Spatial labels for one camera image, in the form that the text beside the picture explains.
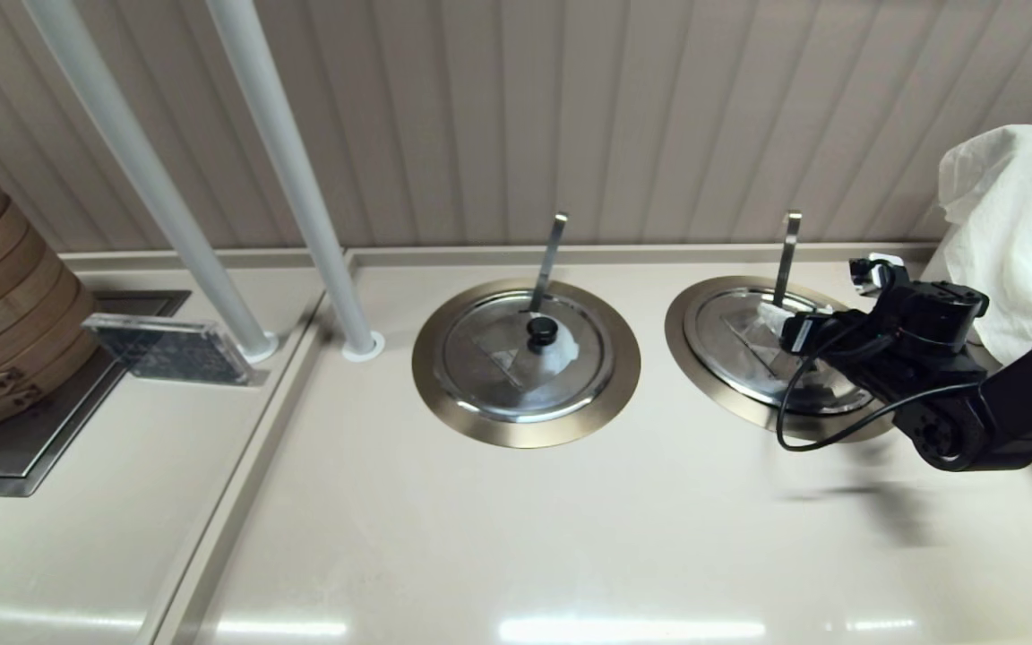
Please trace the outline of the round steel pot lid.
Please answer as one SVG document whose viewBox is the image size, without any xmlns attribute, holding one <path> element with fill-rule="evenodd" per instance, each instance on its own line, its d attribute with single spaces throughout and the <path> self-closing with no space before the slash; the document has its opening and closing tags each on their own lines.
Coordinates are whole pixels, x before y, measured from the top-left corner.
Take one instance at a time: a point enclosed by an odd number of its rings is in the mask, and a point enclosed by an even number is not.
<svg viewBox="0 0 1032 645">
<path fill-rule="evenodd" d="M 779 380 L 767 372 L 729 330 L 722 315 L 753 309 L 759 303 L 771 303 L 773 290 L 769 280 L 744 275 L 712 279 L 694 286 L 691 302 L 684 307 L 679 319 L 685 343 L 697 362 L 747 399 L 774 409 L 786 401 L 791 414 L 834 417 L 872 404 L 873 397 L 867 391 L 823 362 L 800 377 L 794 391 L 787 393 L 787 380 Z M 788 290 L 783 309 L 832 314 L 840 307 L 834 299 L 803 289 Z"/>
<path fill-rule="evenodd" d="M 503 422 L 561 419 L 596 399 L 610 383 L 617 359 L 607 315 L 590 293 L 562 286 L 547 291 L 540 314 L 555 318 L 579 342 L 579 359 L 551 383 L 520 391 L 472 343 L 470 336 L 504 314 L 529 311 L 533 289 L 504 288 L 455 307 L 439 327 L 436 380 L 463 408 Z"/>
</svg>

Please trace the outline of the clear acrylic sign plate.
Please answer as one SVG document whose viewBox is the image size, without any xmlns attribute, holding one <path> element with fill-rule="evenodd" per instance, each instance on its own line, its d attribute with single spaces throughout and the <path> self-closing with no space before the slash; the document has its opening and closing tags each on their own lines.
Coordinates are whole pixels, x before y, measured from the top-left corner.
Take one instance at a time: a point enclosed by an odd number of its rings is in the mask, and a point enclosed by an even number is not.
<svg viewBox="0 0 1032 645">
<path fill-rule="evenodd" d="M 237 344 L 209 320 L 95 312 L 82 328 L 141 379 L 241 387 L 258 383 L 258 372 Z"/>
</svg>

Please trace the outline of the long grey metal pole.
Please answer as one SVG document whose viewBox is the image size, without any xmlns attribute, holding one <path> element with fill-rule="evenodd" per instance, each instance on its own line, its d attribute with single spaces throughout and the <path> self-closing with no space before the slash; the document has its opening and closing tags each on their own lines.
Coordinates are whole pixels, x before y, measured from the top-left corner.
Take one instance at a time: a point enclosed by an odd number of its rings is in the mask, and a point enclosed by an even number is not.
<svg viewBox="0 0 1032 645">
<path fill-rule="evenodd" d="M 249 347 L 261 343 L 261 323 L 201 232 L 73 0 L 23 0 L 23 4 L 83 110 L 236 344 Z"/>
<path fill-rule="evenodd" d="M 351 343 L 357 351 L 367 351 L 373 328 L 357 298 L 331 213 L 307 154 L 254 0 L 205 1 L 279 186 L 315 269 L 326 286 L 344 343 Z"/>
</svg>

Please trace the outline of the recessed steel steamer tray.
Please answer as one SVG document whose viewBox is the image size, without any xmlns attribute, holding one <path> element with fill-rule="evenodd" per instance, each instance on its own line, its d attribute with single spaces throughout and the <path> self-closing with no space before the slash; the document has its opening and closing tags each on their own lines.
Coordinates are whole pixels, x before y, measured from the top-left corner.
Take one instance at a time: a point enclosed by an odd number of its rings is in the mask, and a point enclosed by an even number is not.
<svg viewBox="0 0 1032 645">
<path fill-rule="evenodd" d="M 0 497 L 29 497 L 122 380 L 105 348 L 44 399 L 0 422 Z"/>
</svg>

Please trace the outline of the hinged lid flap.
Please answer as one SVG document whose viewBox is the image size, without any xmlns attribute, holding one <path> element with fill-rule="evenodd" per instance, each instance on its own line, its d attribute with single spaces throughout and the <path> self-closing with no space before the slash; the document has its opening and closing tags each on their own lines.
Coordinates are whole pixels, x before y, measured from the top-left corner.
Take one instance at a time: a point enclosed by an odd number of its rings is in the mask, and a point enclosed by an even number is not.
<svg viewBox="0 0 1032 645">
<path fill-rule="evenodd" d="M 798 367 L 797 357 L 783 350 L 779 338 L 771 335 L 759 320 L 756 310 L 757 307 L 730 312 L 722 315 L 722 322 L 767 372 L 779 380 L 789 380 Z"/>
<path fill-rule="evenodd" d="M 504 314 L 470 336 L 520 391 L 551 383 L 579 359 L 579 342 L 547 314 Z"/>
</svg>

